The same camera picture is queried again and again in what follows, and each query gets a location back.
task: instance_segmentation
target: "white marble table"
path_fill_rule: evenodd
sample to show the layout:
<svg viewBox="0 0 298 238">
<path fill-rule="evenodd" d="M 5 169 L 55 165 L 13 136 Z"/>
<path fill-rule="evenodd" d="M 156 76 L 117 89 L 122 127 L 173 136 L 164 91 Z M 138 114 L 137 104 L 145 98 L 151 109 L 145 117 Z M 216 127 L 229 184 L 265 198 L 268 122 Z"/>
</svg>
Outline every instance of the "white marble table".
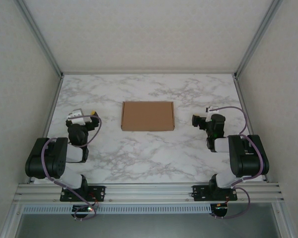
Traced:
<svg viewBox="0 0 298 238">
<path fill-rule="evenodd" d="M 122 131 L 123 101 L 173 101 L 175 130 Z M 192 114 L 202 116 L 208 105 L 240 107 L 230 74 L 66 75 L 49 137 L 67 137 L 65 120 L 72 110 L 96 110 L 103 127 L 89 145 L 88 160 L 69 164 L 89 183 L 208 181 L 229 167 L 228 154 L 211 153 L 206 133 L 191 124 Z M 241 112 L 221 113 L 225 135 L 243 128 Z"/>
</svg>

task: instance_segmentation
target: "cardboard box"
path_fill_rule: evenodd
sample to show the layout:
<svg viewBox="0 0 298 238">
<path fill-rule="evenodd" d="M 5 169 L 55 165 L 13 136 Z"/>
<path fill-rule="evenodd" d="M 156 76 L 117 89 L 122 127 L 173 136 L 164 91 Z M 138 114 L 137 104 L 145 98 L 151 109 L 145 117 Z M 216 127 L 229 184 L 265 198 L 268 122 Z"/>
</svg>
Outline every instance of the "cardboard box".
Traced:
<svg viewBox="0 0 298 238">
<path fill-rule="evenodd" d="M 174 130 L 173 102 L 123 102 L 124 131 Z"/>
</svg>

